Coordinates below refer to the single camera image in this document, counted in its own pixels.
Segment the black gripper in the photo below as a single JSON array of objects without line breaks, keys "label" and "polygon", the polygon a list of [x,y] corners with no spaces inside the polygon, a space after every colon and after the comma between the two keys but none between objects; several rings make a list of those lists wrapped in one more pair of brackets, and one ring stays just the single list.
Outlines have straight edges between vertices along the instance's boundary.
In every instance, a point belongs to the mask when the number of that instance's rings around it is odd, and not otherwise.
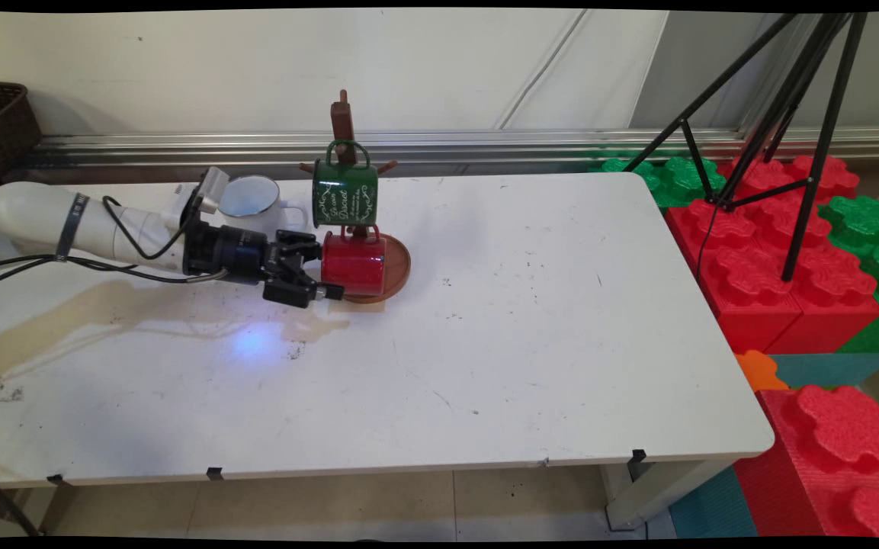
[{"label": "black gripper", "polygon": [[313,301],[342,301],[344,286],[325,284],[306,274],[293,278],[285,267],[322,259],[323,247],[312,233],[275,230],[266,234],[227,225],[217,229],[220,281],[251,286],[263,281],[262,296],[273,303],[306,309]]}]

